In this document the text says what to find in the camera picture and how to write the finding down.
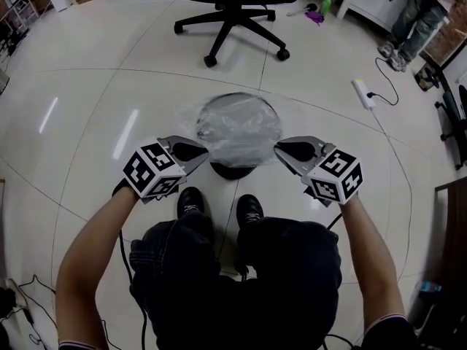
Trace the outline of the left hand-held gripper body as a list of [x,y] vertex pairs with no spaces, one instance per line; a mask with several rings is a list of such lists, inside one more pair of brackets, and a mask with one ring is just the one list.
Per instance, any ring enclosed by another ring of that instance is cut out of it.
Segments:
[[187,181],[182,156],[188,140],[181,136],[150,137],[143,140],[123,168],[123,179],[113,190],[132,189],[144,203],[160,200],[178,191]]

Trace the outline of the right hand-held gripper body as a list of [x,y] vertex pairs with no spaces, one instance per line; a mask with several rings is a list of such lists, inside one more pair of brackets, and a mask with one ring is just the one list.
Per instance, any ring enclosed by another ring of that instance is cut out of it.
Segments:
[[361,160],[333,144],[326,144],[301,182],[311,188],[317,199],[344,205],[363,183]]

